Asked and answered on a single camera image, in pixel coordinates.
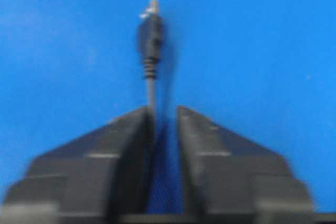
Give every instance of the blue background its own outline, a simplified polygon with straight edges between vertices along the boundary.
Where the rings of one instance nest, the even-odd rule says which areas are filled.
[[[146,104],[148,0],[0,0],[0,198],[35,155]],[[336,211],[336,0],[160,0],[150,212],[181,212],[175,106],[284,155]]]

